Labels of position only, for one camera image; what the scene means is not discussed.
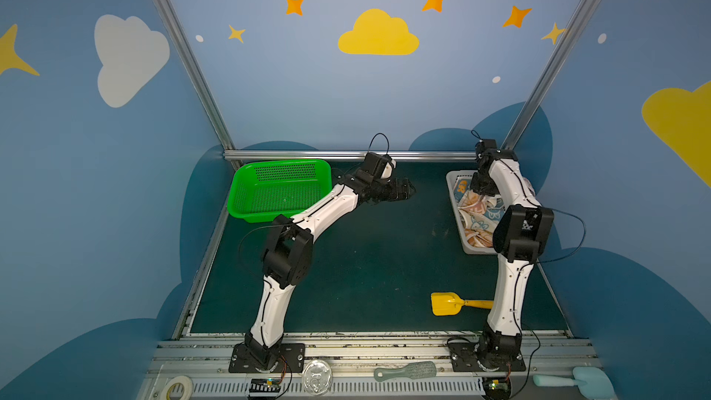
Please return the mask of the striped rabbit text towel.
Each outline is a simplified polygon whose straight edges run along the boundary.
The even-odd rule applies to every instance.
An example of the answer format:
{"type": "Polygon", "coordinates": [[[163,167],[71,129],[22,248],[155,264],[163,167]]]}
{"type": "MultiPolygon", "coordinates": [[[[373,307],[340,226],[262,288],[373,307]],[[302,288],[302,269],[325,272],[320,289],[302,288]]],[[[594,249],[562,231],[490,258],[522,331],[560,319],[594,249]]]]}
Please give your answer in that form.
{"type": "Polygon", "coordinates": [[[460,209],[470,214],[472,218],[476,216],[487,220],[499,221],[505,213],[503,200],[500,196],[486,196],[468,190],[457,203],[460,209]]]}

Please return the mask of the green plastic basket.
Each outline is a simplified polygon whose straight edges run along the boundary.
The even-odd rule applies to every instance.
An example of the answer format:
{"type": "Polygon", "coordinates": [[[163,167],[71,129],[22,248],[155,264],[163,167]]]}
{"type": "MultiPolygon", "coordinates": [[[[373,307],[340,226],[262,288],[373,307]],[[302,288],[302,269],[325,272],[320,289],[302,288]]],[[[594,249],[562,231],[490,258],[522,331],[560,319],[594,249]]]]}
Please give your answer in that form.
{"type": "Polygon", "coordinates": [[[321,159],[250,163],[235,172],[227,209],[248,223],[271,222],[308,209],[332,188],[331,166],[321,159]]]}

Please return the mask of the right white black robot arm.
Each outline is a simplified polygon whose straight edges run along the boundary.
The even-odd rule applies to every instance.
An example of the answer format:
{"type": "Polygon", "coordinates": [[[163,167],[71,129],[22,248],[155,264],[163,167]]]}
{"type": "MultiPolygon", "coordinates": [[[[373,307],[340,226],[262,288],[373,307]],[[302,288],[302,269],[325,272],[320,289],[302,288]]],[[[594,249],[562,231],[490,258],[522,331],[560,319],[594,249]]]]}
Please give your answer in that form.
{"type": "Polygon", "coordinates": [[[470,189],[482,196],[499,196],[505,209],[493,234],[498,259],[494,305],[478,351],[490,359],[514,359],[522,342],[521,313],[528,280],[544,253],[555,216],[537,201],[513,151],[498,148],[493,139],[481,139],[476,154],[478,169],[470,189]]]}

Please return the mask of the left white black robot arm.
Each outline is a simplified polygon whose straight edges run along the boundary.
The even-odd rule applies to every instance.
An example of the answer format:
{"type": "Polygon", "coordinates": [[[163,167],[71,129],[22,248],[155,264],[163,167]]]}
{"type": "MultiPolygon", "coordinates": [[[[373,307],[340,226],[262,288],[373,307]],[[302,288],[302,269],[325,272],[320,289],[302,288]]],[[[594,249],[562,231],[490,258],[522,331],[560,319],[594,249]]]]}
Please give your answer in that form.
{"type": "Polygon", "coordinates": [[[277,216],[262,253],[262,296],[244,345],[261,366],[279,358],[286,313],[296,288],[307,276],[318,237],[364,203],[408,200],[416,193],[407,178],[348,175],[333,190],[292,218],[277,216]]]}

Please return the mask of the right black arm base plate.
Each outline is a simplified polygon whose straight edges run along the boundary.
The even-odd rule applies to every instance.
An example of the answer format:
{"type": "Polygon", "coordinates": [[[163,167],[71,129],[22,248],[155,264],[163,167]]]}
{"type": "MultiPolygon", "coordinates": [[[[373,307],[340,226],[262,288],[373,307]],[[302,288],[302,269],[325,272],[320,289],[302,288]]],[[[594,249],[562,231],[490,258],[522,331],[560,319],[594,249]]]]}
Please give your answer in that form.
{"type": "Polygon", "coordinates": [[[450,354],[450,361],[454,372],[525,372],[527,366],[522,355],[514,357],[511,361],[479,360],[478,345],[454,337],[445,343],[450,354]]]}

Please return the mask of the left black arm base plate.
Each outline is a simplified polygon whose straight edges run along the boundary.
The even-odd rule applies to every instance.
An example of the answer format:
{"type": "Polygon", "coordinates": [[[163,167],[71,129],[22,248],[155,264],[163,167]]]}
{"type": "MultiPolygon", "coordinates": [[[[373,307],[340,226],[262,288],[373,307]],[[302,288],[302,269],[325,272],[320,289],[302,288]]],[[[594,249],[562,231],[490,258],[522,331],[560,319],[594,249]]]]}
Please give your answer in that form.
{"type": "Polygon", "coordinates": [[[304,344],[280,344],[274,356],[268,357],[268,365],[255,357],[244,343],[237,344],[231,353],[229,373],[287,373],[300,374],[305,363],[306,346],[304,344]]]}

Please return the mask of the grey plastic basket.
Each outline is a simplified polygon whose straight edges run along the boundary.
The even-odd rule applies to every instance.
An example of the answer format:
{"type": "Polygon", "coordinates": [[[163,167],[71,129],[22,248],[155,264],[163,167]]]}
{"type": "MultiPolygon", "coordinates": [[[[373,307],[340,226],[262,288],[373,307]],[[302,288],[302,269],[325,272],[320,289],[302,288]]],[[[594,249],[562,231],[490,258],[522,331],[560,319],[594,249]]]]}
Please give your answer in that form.
{"type": "Polygon", "coordinates": [[[463,209],[460,209],[457,206],[457,202],[455,201],[455,198],[453,196],[454,192],[454,186],[455,183],[457,182],[457,179],[459,177],[470,177],[472,178],[472,175],[474,174],[476,170],[454,170],[448,172],[446,174],[446,183],[449,189],[449,199],[451,203],[451,207],[453,209],[453,213],[455,216],[455,221],[457,222],[457,230],[458,230],[458,235],[460,242],[462,244],[463,250],[466,254],[471,255],[471,256],[495,256],[496,251],[494,250],[494,247],[492,248],[477,248],[477,247],[472,247],[468,244],[467,239],[465,237],[465,227],[466,227],[466,221],[468,220],[470,214],[466,213],[463,209]]]}

